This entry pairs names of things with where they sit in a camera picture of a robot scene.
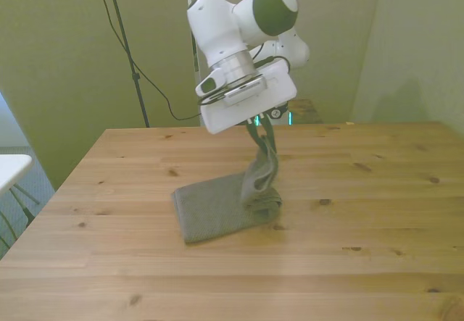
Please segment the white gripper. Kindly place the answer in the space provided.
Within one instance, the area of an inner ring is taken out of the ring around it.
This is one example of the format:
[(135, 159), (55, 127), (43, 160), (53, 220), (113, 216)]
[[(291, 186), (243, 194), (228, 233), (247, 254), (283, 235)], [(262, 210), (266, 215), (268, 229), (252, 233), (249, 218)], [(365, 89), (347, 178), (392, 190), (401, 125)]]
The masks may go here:
[(201, 106), (200, 112), (211, 134), (246, 121), (246, 129), (258, 146), (262, 145), (262, 139), (253, 117), (261, 114), (261, 125), (273, 152), (277, 153), (273, 125), (265, 112), (285, 104), (296, 95), (297, 88), (289, 75), (287, 62), (280, 59), (260, 69), (260, 76), (250, 84), (233, 89), (219, 101)]

